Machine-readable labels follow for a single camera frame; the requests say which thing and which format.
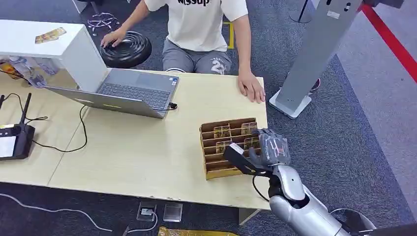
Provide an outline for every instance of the white t-shirt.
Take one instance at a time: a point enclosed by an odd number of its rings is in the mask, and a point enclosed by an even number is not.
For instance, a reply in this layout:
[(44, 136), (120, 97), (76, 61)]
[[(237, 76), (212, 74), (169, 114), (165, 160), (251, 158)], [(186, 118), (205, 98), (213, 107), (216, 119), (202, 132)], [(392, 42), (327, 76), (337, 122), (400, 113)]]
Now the white t-shirt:
[(168, 36), (183, 49), (197, 52), (225, 52), (221, 33), (223, 14), (234, 21), (246, 14), (246, 0), (145, 0), (149, 11), (168, 4)]

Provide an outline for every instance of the laptop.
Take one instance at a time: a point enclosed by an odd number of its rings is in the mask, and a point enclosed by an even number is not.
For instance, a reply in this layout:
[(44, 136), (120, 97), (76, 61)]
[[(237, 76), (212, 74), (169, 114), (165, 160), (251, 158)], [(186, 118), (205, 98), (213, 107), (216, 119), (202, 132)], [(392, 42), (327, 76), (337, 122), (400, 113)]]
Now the laptop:
[(44, 88), (89, 107), (164, 118), (179, 77), (113, 68), (97, 92)]

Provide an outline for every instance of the laptop keyboard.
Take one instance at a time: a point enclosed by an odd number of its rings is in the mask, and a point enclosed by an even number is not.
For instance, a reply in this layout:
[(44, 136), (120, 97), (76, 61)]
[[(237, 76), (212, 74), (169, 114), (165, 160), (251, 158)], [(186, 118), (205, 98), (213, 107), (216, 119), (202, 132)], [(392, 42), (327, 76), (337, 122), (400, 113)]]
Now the laptop keyboard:
[(142, 100), (154, 109), (164, 109), (170, 95), (170, 92), (168, 91), (138, 88), (111, 83), (105, 83), (99, 93)]

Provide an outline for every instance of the black stool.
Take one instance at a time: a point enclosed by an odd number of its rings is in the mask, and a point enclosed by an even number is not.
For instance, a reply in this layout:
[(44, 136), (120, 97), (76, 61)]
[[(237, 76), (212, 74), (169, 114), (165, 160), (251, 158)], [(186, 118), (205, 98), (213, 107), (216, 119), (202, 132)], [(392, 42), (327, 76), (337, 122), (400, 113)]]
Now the black stool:
[(78, 0), (78, 1), (85, 1), (85, 2), (89, 2), (91, 3), (95, 15), (93, 15), (93, 20), (87, 20), (87, 24), (89, 25), (89, 28), (92, 28), (92, 32), (94, 36), (96, 36), (97, 34), (94, 33), (95, 28), (100, 28), (100, 27), (104, 27), (107, 26), (109, 29), (112, 29), (111, 23), (116, 22), (116, 24), (120, 24), (118, 19), (116, 17), (114, 17), (113, 14), (111, 13), (107, 13), (107, 12), (100, 12), (97, 8), (97, 4), (96, 3), (101, 3), (102, 0)]
[(152, 45), (149, 39), (134, 31), (128, 31), (123, 41), (113, 47), (100, 47), (100, 55), (104, 63), (112, 68), (132, 68), (149, 58)]

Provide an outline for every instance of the wooden card holder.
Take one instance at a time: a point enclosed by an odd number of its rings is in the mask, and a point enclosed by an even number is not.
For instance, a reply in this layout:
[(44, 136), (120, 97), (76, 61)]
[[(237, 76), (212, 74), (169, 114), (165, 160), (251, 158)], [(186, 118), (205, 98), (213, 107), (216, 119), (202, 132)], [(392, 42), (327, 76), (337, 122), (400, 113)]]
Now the wooden card holder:
[[(201, 147), (203, 148), (204, 171), (206, 173), (206, 179), (236, 176), (242, 174), (240, 170), (234, 167), (229, 161), (224, 159), (224, 151), (219, 151), (223, 150), (222, 144), (224, 144), (224, 142), (231, 141), (244, 148), (245, 139), (258, 137), (258, 135), (251, 134), (251, 132), (247, 129), (249, 123), (251, 128), (258, 128), (254, 122), (256, 122), (255, 118), (245, 118), (205, 123), (201, 125), (200, 140)], [(242, 134), (242, 125), (244, 126), (244, 130), (247, 134)], [(229, 132), (226, 131), (223, 133), (224, 135), (227, 135), (227, 137), (215, 138), (215, 136), (218, 136), (219, 134), (218, 131), (215, 131), (215, 128), (222, 126), (230, 127)], [(257, 154), (261, 152), (260, 148), (256, 148), (255, 150)], [(243, 155), (246, 157), (249, 156), (248, 148), (245, 149)]]

